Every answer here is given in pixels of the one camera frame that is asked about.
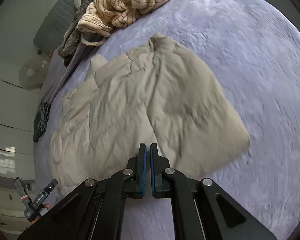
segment padded gray cushion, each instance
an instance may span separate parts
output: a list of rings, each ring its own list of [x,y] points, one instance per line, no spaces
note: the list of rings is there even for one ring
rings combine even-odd
[[[58,0],[39,27],[34,45],[46,54],[55,51],[62,43],[75,12],[74,0]]]

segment quilted headboard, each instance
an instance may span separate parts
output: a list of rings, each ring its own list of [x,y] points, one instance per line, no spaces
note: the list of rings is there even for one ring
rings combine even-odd
[[[75,12],[74,0],[58,0],[39,27],[34,45],[46,54],[55,51],[62,43]]]

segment white fan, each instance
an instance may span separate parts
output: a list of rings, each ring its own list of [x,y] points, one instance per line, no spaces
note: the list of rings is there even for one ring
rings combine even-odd
[[[47,65],[39,59],[30,59],[19,70],[20,84],[22,87],[40,87],[47,74]]]

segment triangular cutout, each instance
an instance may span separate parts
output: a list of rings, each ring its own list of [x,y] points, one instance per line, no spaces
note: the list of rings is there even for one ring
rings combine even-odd
[[[222,195],[216,194],[216,200],[226,221],[228,228],[234,228],[246,221],[246,218],[239,213]]]

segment gray blanket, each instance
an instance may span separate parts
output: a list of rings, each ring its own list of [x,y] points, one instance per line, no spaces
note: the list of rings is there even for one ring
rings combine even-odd
[[[117,30],[98,53],[110,61],[156,32],[209,65],[250,135],[250,151],[211,178],[278,240],[287,239],[300,221],[299,31],[264,0],[171,0]],[[52,179],[49,144],[61,98],[82,83],[94,54],[54,99],[47,131],[34,146],[38,188]],[[122,239],[174,239],[170,208],[169,200],[127,201]]]

